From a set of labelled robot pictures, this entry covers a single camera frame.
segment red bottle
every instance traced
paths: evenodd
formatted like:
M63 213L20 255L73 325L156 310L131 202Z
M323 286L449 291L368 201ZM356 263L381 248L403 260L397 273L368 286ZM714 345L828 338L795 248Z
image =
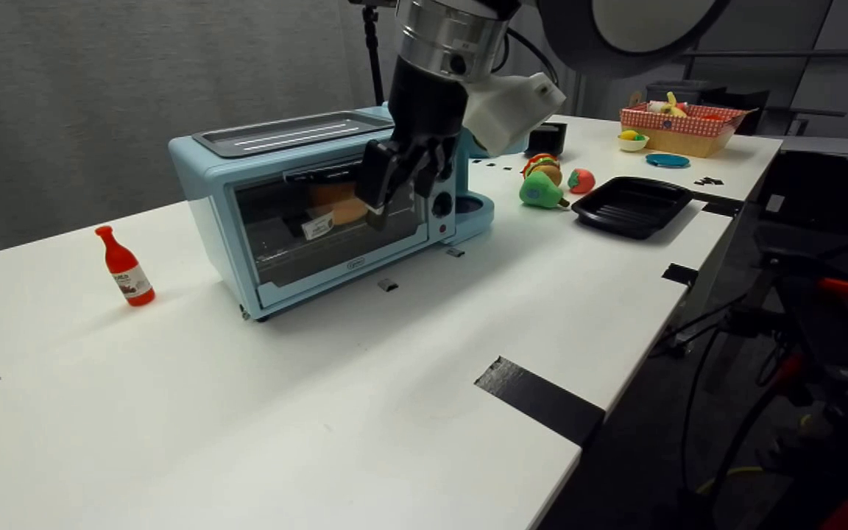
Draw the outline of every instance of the red bottle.
M156 299L156 291L147 273L139 267L139 260L113 236L113 226L94 230L107 245L107 267L117 280L131 305L147 305Z

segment toaster oven window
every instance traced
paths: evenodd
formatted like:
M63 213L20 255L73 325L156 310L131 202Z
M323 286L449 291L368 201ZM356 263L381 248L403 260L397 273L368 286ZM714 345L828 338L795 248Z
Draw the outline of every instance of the toaster oven window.
M422 196L403 186L388 202L385 223L381 230L368 226L368 208L354 189L354 167L298 180L276 176L238 189L235 196L259 283L298 283L400 241L424 221Z

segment floor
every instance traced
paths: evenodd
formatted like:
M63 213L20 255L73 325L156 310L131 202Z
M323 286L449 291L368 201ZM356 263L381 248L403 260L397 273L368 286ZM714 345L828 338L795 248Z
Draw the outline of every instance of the floor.
M758 277L755 248L755 213L745 213L730 232L730 245L722 245L714 255L719 272L708 286L696 286L686 297L683 319L719 305L742 294ZM596 445L587 447L590 467L577 472L550 507L543 530L653 530L653 528L690 528L680 516L680 425L686 405L686 388L696 373L699 350L686 355L647 360L637 382L624 395L624 404L609 416ZM725 445L730 442L739 417L759 395L758 370L772 354L772 338L719 338L699 386L692 432L690 432L690 485L699 488L719 466ZM795 420L799 411L778 400L755 426L737 463L755 463L778 426ZM717 530L758 528L778 495L787 488L783 476L745 475L728 479Z

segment green toy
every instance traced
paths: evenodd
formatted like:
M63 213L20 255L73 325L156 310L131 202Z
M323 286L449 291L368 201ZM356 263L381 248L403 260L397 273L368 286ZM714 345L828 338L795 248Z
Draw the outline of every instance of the green toy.
M525 205L533 208L565 208L569 201L562 196L562 189L550 183L544 170L533 170L525 176L518 196Z

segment light blue toaster oven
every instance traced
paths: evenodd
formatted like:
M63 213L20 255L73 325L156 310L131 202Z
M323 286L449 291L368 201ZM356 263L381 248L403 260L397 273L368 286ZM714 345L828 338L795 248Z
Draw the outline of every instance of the light blue toaster oven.
M385 223L368 223L354 180L365 145L388 136L391 120L378 105L167 140L204 248L244 319L263 322L490 226L493 202L466 192L466 160L429 196L397 189Z

